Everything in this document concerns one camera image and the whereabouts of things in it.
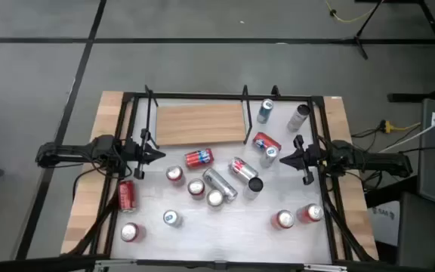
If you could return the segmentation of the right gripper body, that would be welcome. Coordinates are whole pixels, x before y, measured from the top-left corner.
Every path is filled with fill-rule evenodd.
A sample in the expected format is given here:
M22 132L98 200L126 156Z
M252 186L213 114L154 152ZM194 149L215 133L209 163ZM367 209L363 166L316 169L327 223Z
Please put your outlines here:
M295 147L298 152L298 170L304 172L304 185L310 185L315 181L315 178L309 167L321 165L324 157L323 150L316 144L310 144L308 148L304 148L304 139L300 134L295 137Z

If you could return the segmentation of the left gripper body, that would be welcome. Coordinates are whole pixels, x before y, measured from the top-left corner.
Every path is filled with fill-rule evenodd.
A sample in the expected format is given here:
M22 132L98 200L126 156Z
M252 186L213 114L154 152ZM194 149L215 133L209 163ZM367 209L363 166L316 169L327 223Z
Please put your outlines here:
M145 147L148 139L148 130L141 129L140 138L143 141L141 145L137 144L133 140L126 141L122 147L122 172L125 178L133 175L138 180L144 179L143 165L145 164L146 153ZM130 168L129 162L137 162L137 168Z

